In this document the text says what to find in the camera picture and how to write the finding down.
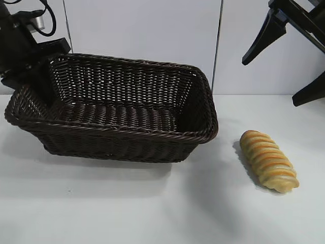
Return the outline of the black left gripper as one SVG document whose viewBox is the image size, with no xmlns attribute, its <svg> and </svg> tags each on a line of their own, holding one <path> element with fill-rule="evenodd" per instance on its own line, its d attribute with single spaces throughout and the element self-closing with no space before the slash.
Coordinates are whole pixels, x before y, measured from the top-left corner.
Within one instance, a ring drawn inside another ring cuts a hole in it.
<svg viewBox="0 0 325 244">
<path fill-rule="evenodd" d="M 14 90 L 27 85 L 46 105 L 52 105 L 55 94 L 49 73 L 49 60 L 44 59 L 34 66 L 28 64 L 37 61 L 36 52 L 41 55 L 67 54 L 71 47 L 66 38 L 37 44 L 27 27 L 36 17 L 37 12 L 7 13 L 1 16 L 1 73 L 5 73 L 1 83 Z"/>
</svg>

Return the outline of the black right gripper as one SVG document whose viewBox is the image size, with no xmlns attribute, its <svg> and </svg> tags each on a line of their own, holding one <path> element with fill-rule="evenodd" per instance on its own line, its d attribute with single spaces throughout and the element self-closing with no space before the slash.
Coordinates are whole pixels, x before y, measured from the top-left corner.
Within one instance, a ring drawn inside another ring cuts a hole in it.
<svg viewBox="0 0 325 244">
<path fill-rule="evenodd" d="M 269 1 L 269 11 L 249 50 L 242 57 L 248 65 L 263 50 L 286 34 L 289 22 L 304 37 L 324 52 L 324 1 L 311 1 L 314 8 L 306 11 L 295 1 Z M 294 106 L 324 98 L 324 73 L 302 88 L 292 97 Z"/>
</svg>

